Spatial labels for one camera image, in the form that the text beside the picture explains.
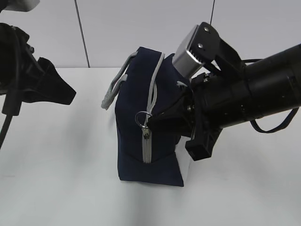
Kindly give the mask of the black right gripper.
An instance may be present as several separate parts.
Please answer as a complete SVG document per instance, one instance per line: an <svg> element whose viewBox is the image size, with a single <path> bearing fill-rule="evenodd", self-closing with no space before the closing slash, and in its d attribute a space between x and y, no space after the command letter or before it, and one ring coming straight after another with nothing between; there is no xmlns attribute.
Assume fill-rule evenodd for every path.
<svg viewBox="0 0 301 226"><path fill-rule="evenodd" d="M201 91L210 78L209 73L193 78L189 87L183 87L168 107L153 114L147 122L152 132L189 137L185 148L194 161L212 157L222 131L210 124L201 106Z"/></svg>

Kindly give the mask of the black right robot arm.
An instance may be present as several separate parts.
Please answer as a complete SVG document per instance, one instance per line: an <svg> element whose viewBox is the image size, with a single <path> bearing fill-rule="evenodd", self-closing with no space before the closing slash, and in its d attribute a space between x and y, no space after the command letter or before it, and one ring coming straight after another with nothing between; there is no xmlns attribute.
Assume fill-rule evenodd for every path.
<svg viewBox="0 0 301 226"><path fill-rule="evenodd" d="M240 61L238 75L221 69L201 73L168 107L147 123L153 132L188 137L193 160L212 156L222 130L244 122L260 133L257 119L288 111L268 133L285 129L301 106L301 47L293 46L264 59Z"/></svg>

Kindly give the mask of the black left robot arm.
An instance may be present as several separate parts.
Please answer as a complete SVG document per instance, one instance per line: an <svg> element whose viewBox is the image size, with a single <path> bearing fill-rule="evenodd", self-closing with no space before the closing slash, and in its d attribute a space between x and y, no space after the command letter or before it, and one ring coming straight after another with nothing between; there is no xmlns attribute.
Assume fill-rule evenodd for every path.
<svg viewBox="0 0 301 226"><path fill-rule="evenodd" d="M70 105L76 95L51 61L34 58L29 37L18 27L0 25L0 93L5 95L5 115L18 116L22 103Z"/></svg>

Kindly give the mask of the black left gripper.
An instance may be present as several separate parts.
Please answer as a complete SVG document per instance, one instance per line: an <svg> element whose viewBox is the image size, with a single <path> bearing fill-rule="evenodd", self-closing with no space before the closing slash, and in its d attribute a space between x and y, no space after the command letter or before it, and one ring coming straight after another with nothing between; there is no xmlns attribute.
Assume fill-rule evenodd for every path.
<svg viewBox="0 0 301 226"><path fill-rule="evenodd" d="M50 102L70 105L76 91L46 58L36 59L29 35L18 27L1 27L1 112L18 115L22 103Z"/></svg>

